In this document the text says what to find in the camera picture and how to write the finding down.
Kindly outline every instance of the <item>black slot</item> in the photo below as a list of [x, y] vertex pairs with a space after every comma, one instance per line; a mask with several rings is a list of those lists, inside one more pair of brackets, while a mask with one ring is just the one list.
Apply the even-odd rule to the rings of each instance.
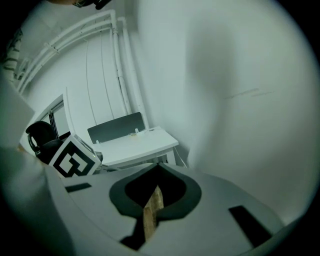
[[81, 183], [81, 184], [77, 184], [77, 185], [66, 186], [65, 190], [68, 193], [71, 193], [71, 192], [75, 192], [75, 191], [79, 191], [79, 190], [84, 190], [84, 189], [87, 189], [90, 187], [91, 187], [91, 185], [89, 183]]
[[243, 206], [229, 208], [229, 212], [253, 247], [258, 247], [271, 238], [271, 234]]
[[62, 134], [59, 136], [59, 140], [62, 140], [63, 142], [71, 135], [70, 131], [66, 132], [65, 134]]
[[152, 164], [117, 181], [111, 187], [109, 197], [121, 215], [136, 219], [133, 233], [120, 241], [131, 249], [138, 250], [146, 242], [143, 209], [157, 185], [164, 206], [156, 212], [157, 226], [161, 221], [184, 218], [201, 199], [201, 188], [192, 178], [163, 163]]

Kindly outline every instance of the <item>white cable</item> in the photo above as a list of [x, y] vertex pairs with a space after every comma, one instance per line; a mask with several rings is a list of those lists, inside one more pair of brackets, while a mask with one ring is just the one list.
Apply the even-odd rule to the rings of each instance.
[[108, 90], [107, 90], [107, 84], [106, 84], [106, 78], [105, 78], [104, 56], [103, 56], [103, 53], [102, 53], [102, 32], [100, 32], [100, 39], [101, 39], [101, 65], [102, 65], [104, 88], [105, 88], [106, 97], [108, 99], [109, 107], [110, 107], [110, 110], [111, 110], [112, 118], [115, 119], [115, 116], [114, 116], [114, 113], [112, 111], [111, 104], [110, 104], [110, 99], [109, 99]]
[[187, 165], [185, 164], [185, 162], [182, 160], [181, 156], [179, 155], [178, 150], [176, 149], [176, 147], [174, 146], [173, 148], [175, 149], [175, 152], [177, 153], [177, 155], [180, 158], [181, 162], [183, 163], [184, 167], [188, 168]]
[[86, 41], [86, 55], [85, 55], [85, 76], [86, 76], [86, 88], [88, 90], [88, 96], [89, 96], [89, 102], [90, 102], [90, 108], [92, 111], [92, 115], [93, 115], [93, 119], [95, 122], [95, 125], [97, 125], [97, 121], [96, 121], [96, 117], [95, 117], [95, 113], [94, 113], [94, 109], [92, 108], [92, 104], [91, 104], [91, 97], [90, 97], [90, 92], [89, 92], [89, 83], [88, 83], [88, 49], [89, 49], [89, 42], [87, 40]]
[[121, 100], [121, 107], [122, 107], [122, 111], [124, 113], [124, 115], [128, 115], [127, 109], [126, 109], [126, 105], [125, 105], [125, 100], [124, 100], [124, 96], [121, 92], [121, 87], [120, 87], [120, 82], [118, 79], [118, 71], [117, 71], [117, 64], [116, 64], [116, 56], [115, 56], [115, 48], [114, 48], [114, 36], [113, 36], [113, 32], [112, 29], [110, 29], [109, 32], [109, 38], [110, 38], [110, 50], [111, 50], [111, 56], [112, 56], [112, 62], [113, 62], [113, 72], [115, 74], [115, 79], [118, 82], [118, 86], [116, 86], [115, 88], [118, 90], [118, 94], [120, 95], [120, 100]]

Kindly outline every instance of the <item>white wall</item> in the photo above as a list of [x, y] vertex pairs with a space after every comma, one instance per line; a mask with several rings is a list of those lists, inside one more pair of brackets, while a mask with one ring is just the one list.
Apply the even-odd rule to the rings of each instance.
[[300, 216], [319, 178], [319, 71], [290, 17], [268, 1], [138, 0], [134, 18], [152, 124], [191, 168], [234, 182], [286, 224]]
[[92, 142], [88, 128], [124, 116], [109, 31], [73, 45], [47, 63], [32, 80], [26, 100], [39, 112], [63, 94], [66, 87], [75, 132], [89, 145]]
[[50, 42], [62, 31], [71, 25], [100, 12], [113, 9], [118, 16], [125, 15], [129, 11], [128, 0], [116, 0], [109, 2], [101, 10], [97, 10], [94, 4], [85, 8], [74, 5], [54, 4], [41, 1], [34, 8], [21, 26], [23, 40], [20, 49], [20, 60], [25, 57], [34, 59], [40, 52], [45, 42]]
[[62, 106], [54, 113], [54, 122], [58, 136], [61, 136], [67, 132], [70, 132], [70, 128], [67, 121], [65, 106]]
[[0, 148], [17, 149], [34, 111], [0, 71]]

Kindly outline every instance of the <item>black rectangle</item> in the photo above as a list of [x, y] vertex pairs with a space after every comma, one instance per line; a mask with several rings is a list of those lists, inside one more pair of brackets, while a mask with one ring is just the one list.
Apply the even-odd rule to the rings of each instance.
[[271, 234], [243, 206], [229, 208], [229, 212], [253, 247], [258, 247], [271, 238]]
[[98, 124], [88, 129], [89, 136], [93, 144], [111, 141], [129, 134], [136, 130], [145, 129], [145, 124], [141, 113], [128, 114], [126, 116]]
[[90, 187], [92, 187], [92, 186], [89, 183], [81, 183], [81, 184], [77, 184], [77, 185], [66, 186], [65, 190], [68, 193], [71, 193], [71, 192], [75, 192], [75, 191], [79, 191], [79, 190], [84, 190], [84, 189], [87, 189]]
[[59, 136], [59, 140], [62, 140], [63, 142], [71, 135], [70, 131], [66, 132], [65, 134], [62, 134]]
[[[69, 156], [73, 156], [74, 154], [78, 155], [85, 163], [86, 166], [83, 170], [79, 170], [80, 163], [75, 160], [73, 157], [70, 158], [69, 162], [72, 164], [69, 170], [61, 167], [62, 161]], [[55, 162], [53, 163], [53, 167], [61, 173], [63, 177], [72, 177], [74, 174], [77, 176], [85, 176], [87, 175], [91, 168], [95, 165], [95, 161], [93, 161], [90, 157], [88, 157], [80, 148], [78, 148], [72, 141], [65, 146], [62, 152], [59, 154]]]

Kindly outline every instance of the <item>gray surface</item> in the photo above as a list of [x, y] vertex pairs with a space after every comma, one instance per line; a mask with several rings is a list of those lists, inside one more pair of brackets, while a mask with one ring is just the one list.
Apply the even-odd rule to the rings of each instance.
[[[121, 233], [130, 231], [132, 223], [120, 221], [124, 220], [123, 216], [111, 206], [104, 206], [108, 204], [109, 195], [107, 189], [101, 191], [104, 186], [110, 186], [148, 164], [107, 174], [60, 179], [52, 167], [40, 164], [29, 154], [15, 150], [0, 153], [0, 163], [4, 166], [0, 182], [10, 208], [35, 236], [42, 238], [53, 251], [64, 250], [66, 255], [239, 255], [252, 247], [228, 212], [228, 208], [237, 205], [244, 205], [271, 233], [282, 228], [279, 218], [269, 208], [232, 183], [170, 165], [198, 182], [202, 198], [184, 219], [161, 222], [150, 241], [136, 252], [111, 237], [120, 237]], [[62, 181], [65, 185], [89, 182], [97, 190], [88, 188], [74, 192], [74, 195], [68, 194]], [[267, 245], [268, 250], [287, 233], [273, 237]]]
[[151, 239], [139, 250], [154, 256], [235, 256], [253, 247], [229, 213], [243, 205], [269, 232], [282, 227], [280, 219], [264, 204], [233, 183], [208, 174], [168, 165], [193, 178], [201, 187], [198, 206], [184, 219], [160, 222]]
[[93, 144], [111, 141], [145, 129], [141, 113], [128, 114], [88, 129]]
[[142, 164], [126, 170], [107, 172], [82, 177], [61, 179], [65, 187], [81, 183], [89, 183], [92, 187], [71, 192], [69, 196], [81, 211], [110, 237], [117, 241], [130, 235], [136, 225], [136, 219], [120, 215], [110, 200], [111, 186], [126, 176], [132, 175], [151, 165]]
[[[93, 176], [64, 179], [66, 186], [88, 182], [92, 185], [70, 193], [82, 212], [104, 233], [120, 241], [130, 235], [136, 220], [122, 216], [110, 201], [109, 189], [118, 180], [149, 164]], [[153, 237], [140, 252], [154, 256], [235, 256], [253, 249], [228, 208], [243, 205], [271, 234], [282, 227], [280, 219], [264, 204], [234, 185], [212, 175], [168, 165], [193, 178], [201, 187], [197, 207], [185, 218], [160, 222]]]
[[278, 247], [284, 241], [284, 239], [288, 235], [291, 234], [291, 232], [297, 226], [298, 222], [299, 222], [299, 219], [295, 220], [294, 222], [282, 228], [278, 233], [276, 233], [268, 241], [261, 244], [257, 248], [254, 248], [253, 250], [250, 250], [241, 254], [241, 256], [269, 255], [276, 247]]
[[19, 220], [53, 255], [139, 256], [106, 235], [69, 197], [57, 172], [38, 159], [0, 150], [3, 196]]

